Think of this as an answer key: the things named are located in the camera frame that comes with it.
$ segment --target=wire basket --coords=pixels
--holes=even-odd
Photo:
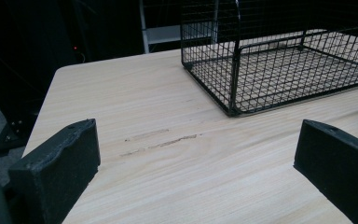
[[[358,87],[358,1],[186,0],[182,64],[229,116]]]

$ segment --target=black clamp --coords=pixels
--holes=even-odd
[[[304,120],[295,168],[353,223],[358,223],[358,138]]]
[[[9,168],[0,223],[62,223],[100,164],[95,119],[63,128]]]

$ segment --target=light wooden tabletop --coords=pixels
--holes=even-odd
[[[102,164],[65,223],[350,223],[293,164],[303,119],[358,137],[358,90],[228,118],[180,50],[68,66],[25,154],[82,119]]]

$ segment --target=scratch mark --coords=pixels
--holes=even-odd
[[[133,150],[131,152],[127,152],[127,153],[124,153],[124,154],[120,154],[119,156],[120,157],[128,157],[128,156],[131,156],[133,154],[136,154],[136,153],[139,153],[139,152],[144,152],[148,149],[154,149],[154,148],[158,148],[158,147],[166,147],[166,146],[169,146],[169,145],[172,145],[172,144],[175,144],[177,142],[180,142],[182,140],[186,140],[186,139],[191,139],[191,138],[196,138],[197,135],[196,134],[193,134],[193,135],[188,135],[188,136],[184,136],[184,137],[181,137],[181,138],[178,138],[176,140],[172,140],[172,141],[169,141],[169,142],[166,142],[166,143],[161,143],[161,144],[158,144],[158,145],[155,145],[155,146],[152,146],[152,147],[147,147],[147,148],[139,148],[139,149],[136,149],[136,150]]]
[[[142,134],[139,134],[139,135],[135,135],[135,136],[133,136],[131,138],[127,138],[125,140],[125,142],[135,141],[135,140],[151,137],[151,136],[159,134],[159,133],[167,133],[169,131],[170,131],[169,129],[161,129],[161,130],[154,131],[154,132],[151,132],[151,133],[142,133]]]
[[[166,147],[166,146],[175,144],[175,143],[177,143],[177,142],[180,142],[180,141],[182,141],[182,140],[191,139],[191,138],[196,138],[196,137],[197,137],[196,134],[189,135],[189,136],[184,136],[184,137],[178,138],[178,139],[176,139],[176,140],[172,140],[172,141],[169,141],[169,142],[166,142],[166,143],[161,143],[161,144],[158,144],[158,145],[156,145],[156,146],[149,147],[149,148]]]
[[[127,157],[127,156],[130,156],[130,155],[133,155],[135,153],[142,152],[142,151],[146,151],[146,149],[145,148],[139,148],[139,149],[136,149],[134,151],[121,154],[120,157]]]

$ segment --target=metal wire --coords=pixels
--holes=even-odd
[[[187,0],[182,63],[230,116],[358,87],[358,2]]]

